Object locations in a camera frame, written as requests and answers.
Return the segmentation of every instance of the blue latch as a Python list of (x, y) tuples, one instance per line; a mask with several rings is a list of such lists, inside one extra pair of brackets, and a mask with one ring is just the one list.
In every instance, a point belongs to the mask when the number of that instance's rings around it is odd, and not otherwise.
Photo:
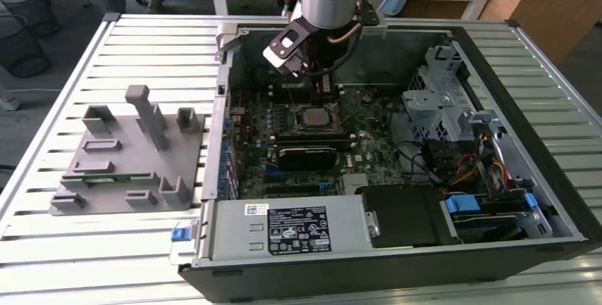
[(528, 204), (529, 204), (529, 207), (530, 208), (537, 208), (537, 199), (536, 199), (536, 196), (534, 196), (534, 194), (532, 194), (530, 192), (528, 192), (526, 194), (525, 194), (525, 200), (528, 201)]
[(445, 200), (445, 205), (450, 213), (479, 211), (479, 202), (471, 194), (455, 194)]
[(175, 228), (171, 229), (171, 241), (172, 242), (188, 242), (192, 239), (192, 228)]

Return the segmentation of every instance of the slotted aluminum table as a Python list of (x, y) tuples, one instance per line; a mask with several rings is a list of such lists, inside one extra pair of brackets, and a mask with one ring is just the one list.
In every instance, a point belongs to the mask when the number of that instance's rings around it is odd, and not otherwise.
[[(188, 211), (54, 217), (47, 209), (84, 132), (80, 118), (87, 104), (107, 104), (115, 114), (134, 114), (123, 95), (128, 85), (144, 84), (152, 89), (151, 101), (160, 104), (164, 113), (175, 113), (186, 104), (211, 118), (221, 67), (215, 34), (223, 22), (282, 23), (282, 19), (124, 15), (116, 22), (102, 23), (0, 195), (0, 303), (209, 303), (180, 279), (167, 257), (171, 228), (199, 216), (202, 187), (196, 188), (195, 207)], [(395, 22), (465, 26), (601, 220), (602, 121), (522, 30), (481, 21)], [(478, 87), (475, 93), (487, 108)], [(211, 146), (209, 130), (203, 144), (199, 183)], [(601, 252), (546, 263), (499, 282), (274, 303), (600, 304)]]

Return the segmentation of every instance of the motherboard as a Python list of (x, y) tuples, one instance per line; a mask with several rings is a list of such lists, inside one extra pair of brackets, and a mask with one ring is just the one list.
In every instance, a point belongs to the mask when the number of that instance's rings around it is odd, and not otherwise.
[(233, 94), (239, 199), (354, 194), (403, 184), (390, 140), (397, 97), (370, 86), (339, 86), (338, 99), (298, 103), (294, 91)]

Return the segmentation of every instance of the metal bracket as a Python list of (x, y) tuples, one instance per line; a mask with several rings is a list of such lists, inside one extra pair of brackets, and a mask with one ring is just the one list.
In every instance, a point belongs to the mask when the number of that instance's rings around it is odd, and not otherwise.
[(238, 41), (238, 24), (222, 23), (218, 26), (218, 34), (215, 35), (215, 44), (218, 45), (218, 51), (226, 52), (229, 49), (239, 45)]

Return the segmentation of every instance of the warning label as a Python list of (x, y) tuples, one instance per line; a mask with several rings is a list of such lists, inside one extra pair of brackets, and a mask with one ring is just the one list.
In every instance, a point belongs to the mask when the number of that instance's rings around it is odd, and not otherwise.
[(273, 208), (267, 220), (274, 256), (331, 251), (326, 206)]

